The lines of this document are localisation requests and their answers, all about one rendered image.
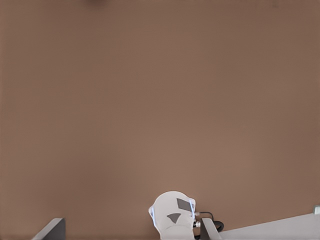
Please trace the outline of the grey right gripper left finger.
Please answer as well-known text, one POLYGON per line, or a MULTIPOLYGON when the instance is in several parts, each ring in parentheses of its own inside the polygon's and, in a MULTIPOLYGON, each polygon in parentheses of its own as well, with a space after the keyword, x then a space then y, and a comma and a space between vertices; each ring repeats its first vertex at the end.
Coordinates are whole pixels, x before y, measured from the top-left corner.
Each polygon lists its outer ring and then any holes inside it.
POLYGON ((31 240, 66 240, 66 220, 52 219, 31 240))

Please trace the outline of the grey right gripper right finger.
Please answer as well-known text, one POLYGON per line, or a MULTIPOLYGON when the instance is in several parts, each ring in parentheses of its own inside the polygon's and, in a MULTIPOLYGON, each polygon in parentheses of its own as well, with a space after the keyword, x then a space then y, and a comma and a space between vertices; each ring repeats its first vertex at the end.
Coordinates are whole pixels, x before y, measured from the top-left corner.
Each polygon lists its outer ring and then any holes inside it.
POLYGON ((200 240, 222 240, 212 219, 202 218, 200 220, 200 240))

